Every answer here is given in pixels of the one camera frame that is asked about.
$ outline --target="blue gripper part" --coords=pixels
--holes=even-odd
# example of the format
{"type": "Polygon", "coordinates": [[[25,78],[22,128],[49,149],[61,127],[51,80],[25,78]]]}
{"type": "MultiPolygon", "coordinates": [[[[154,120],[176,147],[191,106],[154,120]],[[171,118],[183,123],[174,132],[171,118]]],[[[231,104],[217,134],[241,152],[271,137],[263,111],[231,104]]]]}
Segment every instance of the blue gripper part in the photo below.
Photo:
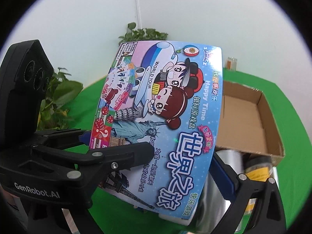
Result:
{"type": "Polygon", "coordinates": [[[219,188],[223,198],[230,202],[235,201],[236,191],[234,184],[214,157],[211,159],[209,172],[217,187],[219,188]]]}
{"type": "Polygon", "coordinates": [[[79,142],[89,146],[91,138],[91,131],[86,131],[82,135],[78,136],[79,142]]]}

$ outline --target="camera lens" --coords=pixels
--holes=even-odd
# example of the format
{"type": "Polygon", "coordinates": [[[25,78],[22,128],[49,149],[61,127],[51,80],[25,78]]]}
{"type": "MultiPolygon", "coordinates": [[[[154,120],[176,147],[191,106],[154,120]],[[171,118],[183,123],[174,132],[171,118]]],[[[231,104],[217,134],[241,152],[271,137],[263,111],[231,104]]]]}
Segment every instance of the camera lens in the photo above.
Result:
{"type": "Polygon", "coordinates": [[[42,90],[46,91],[48,89],[48,85],[49,85],[49,79],[46,78],[43,82],[42,90]]]}
{"type": "Polygon", "coordinates": [[[43,80],[43,70],[39,69],[36,77],[35,77],[35,81],[34,81],[34,89],[38,90],[40,88],[41,82],[43,80]]]}
{"type": "Polygon", "coordinates": [[[34,74],[35,71],[35,62],[34,61],[30,61],[24,71],[24,81],[27,83],[29,82],[30,79],[32,79],[32,76],[34,74]]]}

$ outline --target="glass jar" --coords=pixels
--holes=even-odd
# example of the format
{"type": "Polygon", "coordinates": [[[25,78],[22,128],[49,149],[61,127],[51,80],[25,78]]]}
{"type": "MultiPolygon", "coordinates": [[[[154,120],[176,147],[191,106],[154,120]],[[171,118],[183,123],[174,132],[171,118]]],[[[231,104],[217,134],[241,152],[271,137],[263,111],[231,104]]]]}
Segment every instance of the glass jar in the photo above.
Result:
{"type": "MultiPolygon", "coordinates": [[[[245,174],[251,180],[265,182],[269,177],[273,177],[273,165],[271,157],[259,156],[248,160],[245,163],[245,174]]],[[[251,214],[256,199],[250,199],[245,210],[245,215],[251,214]]]]}

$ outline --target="cartoon boy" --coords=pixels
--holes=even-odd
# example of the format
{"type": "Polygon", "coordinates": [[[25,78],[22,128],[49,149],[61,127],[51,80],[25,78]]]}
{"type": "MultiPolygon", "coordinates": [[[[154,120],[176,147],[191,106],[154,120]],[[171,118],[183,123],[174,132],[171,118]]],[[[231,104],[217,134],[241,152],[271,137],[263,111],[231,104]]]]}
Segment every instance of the cartoon boy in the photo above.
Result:
{"type": "Polygon", "coordinates": [[[198,79],[199,70],[198,64],[191,62],[189,58],[186,58],[185,62],[177,62],[176,64],[168,62],[160,71],[156,81],[165,81],[167,85],[180,88],[188,86],[194,90],[199,87],[200,90],[203,79],[198,79]]]}
{"type": "Polygon", "coordinates": [[[106,103],[110,105],[111,100],[118,93],[118,89],[108,88],[102,92],[102,98],[106,100],[106,103]]]}
{"type": "Polygon", "coordinates": [[[180,116],[184,113],[188,99],[194,94],[194,90],[189,87],[181,89],[176,86],[169,85],[162,88],[160,92],[154,96],[147,104],[150,113],[166,119],[167,126],[175,130],[180,127],[180,116]]]}

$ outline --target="green tablecloth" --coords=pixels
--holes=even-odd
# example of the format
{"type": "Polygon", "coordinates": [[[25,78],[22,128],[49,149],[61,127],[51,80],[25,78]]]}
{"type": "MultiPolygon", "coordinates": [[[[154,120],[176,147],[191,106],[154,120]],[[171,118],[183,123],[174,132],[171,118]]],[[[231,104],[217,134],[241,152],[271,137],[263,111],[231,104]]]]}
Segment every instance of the green tablecloth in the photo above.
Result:
{"type": "MultiPolygon", "coordinates": [[[[261,78],[224,70],[224,80],[238,82],[264,92],[286,150],[286,157],[278,165],[280,193],[284,205],[286,222],[289,226],[296,217],[311,189],[312,184],[312,146],[296,111],[282,91],[271,82],[261,78]]],[[[75,120],[72,127],[91,129],[96,105],[104,79],[84,89],[70,103],[70,116],[75,120]]],[[[71,149],[85,153],[88,148],[79,146],[71,149]]],[[[93,207],[90,212],[101,229],[107,233],[177,233],[178,230],[192,230],[158,218],[152,212],[141,213],[133,206],[97,189],[92,197],[93,207]]]]}

